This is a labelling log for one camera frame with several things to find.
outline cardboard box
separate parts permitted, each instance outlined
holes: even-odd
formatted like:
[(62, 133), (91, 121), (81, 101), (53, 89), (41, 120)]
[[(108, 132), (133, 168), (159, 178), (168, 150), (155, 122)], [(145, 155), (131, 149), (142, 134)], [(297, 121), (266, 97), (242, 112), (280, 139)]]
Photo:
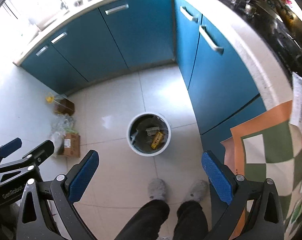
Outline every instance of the cardboard box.
[(67, 133), (64, 137), (64, 149), (62, 155), (80, 157), (80, 136), (76, 133)]

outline blue gripper pad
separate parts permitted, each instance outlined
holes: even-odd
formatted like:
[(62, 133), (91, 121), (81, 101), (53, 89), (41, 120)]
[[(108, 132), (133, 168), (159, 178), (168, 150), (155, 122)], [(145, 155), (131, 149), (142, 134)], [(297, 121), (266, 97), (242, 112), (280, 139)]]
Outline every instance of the blue gripper pad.
[(93, 153), (86, 160), (85, 164), (80, 168), (75, 178), (71, 181), (69, 185), (69, 197), (68, 200), (70, 203), (77, 202), (81, 199), (87, 185), (91, 181), (97, 167), (99, 166), (99, 155), (96, 151), (91, 150)]
[(221, 169), (207, 152), (202, 154), (201, 163), (221, 201), (230, 205), (233, 198), (232, 185), (224, 176)]
[(21, 147), (22, 140), (20, 138), (15, 138), (14, 140), (0, 147), (0, 157), (6, 158)]

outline checkered cloth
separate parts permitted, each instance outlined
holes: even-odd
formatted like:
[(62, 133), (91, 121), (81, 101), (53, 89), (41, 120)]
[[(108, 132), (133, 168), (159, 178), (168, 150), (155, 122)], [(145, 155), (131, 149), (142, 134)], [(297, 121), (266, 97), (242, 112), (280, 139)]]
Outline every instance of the checkered cloth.
[[(274, 180), (286, 228), (295, 204), (302, 198), (302, 141), (293, 138), (296, 134), (296, 127), (286, 121), (241, 137), (245, 152), (245, 177), (261, 182), (266, 178)], [(251, 204), (248, 202), (247, 210), (250, 210)], [(295, 233), (301, 219), (296, 221), (297, 226), (292, 228), (290, 234)]]

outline cabinet handle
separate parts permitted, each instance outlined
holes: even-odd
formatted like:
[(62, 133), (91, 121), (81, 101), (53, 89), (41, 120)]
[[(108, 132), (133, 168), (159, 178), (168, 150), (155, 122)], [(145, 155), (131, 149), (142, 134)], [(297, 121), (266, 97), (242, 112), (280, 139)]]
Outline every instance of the cabinet handle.
[(37, 53), (36, 56), (40, 56), (44, 51), (46, 51), (49, 47), (46, 45), (43, 48), (41, 48)]
[(65, 37), (66, 35), (67, 35), (67, 33), (64, 32), (64, 33), (60, 34), (59, 36), (57, 36), (55, 39), (53, 39), (51, 42), (52, 42), (53, 44), (55, 44), (55, 43), (57, 43), (61, 38)]
[(185, 6), (180, 6), (180, 11), (183, 13), (183, 15), (189, 20), (189, 21), (194, 21), (198, 23), (198, 17), (190, 15), (187, 11)]
[(128, 8), (129, 8), (128, 4), (123, 4), (123, 5), (120, 5), (118, 7), (112, 8), (110, 10), (106, 10), (105, 13), (106, 13), (106, 15), (110, 15), (112, 13), (116, 13), (118, 11), (126, 10)]
[(199, 33), (202, 35), (202, 37), (205, 39), (205, 41), (209, 44), (211, 49), (213, 49), (214, 51), (216, 51), (220, 54), (223, 54), (223, 47), (219, 47), (219, 46), (214, 44), (213, 40), (211, 40), (211, 38), (209, 37), (209, 35), (205, 31), (205, 25), (200, 25), (199, 26)]

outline person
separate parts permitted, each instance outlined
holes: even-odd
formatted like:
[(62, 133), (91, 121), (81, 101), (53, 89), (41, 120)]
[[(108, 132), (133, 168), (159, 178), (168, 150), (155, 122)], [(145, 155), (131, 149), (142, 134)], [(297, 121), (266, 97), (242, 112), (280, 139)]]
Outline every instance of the person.
[[(208, 224), (200, 201), (208, 192), (209, 184), (197, 180), (180, 205), (178, 222), (174, 229), (173, 240), (203, 240), (208, 234)], [(161, 179), (152, 179), (148, 186), (150, 202), (145, 204), (129, 220), (115, 240), (156, 240), (161, 225), (169, 216), (166, 203), (166, 187)]]

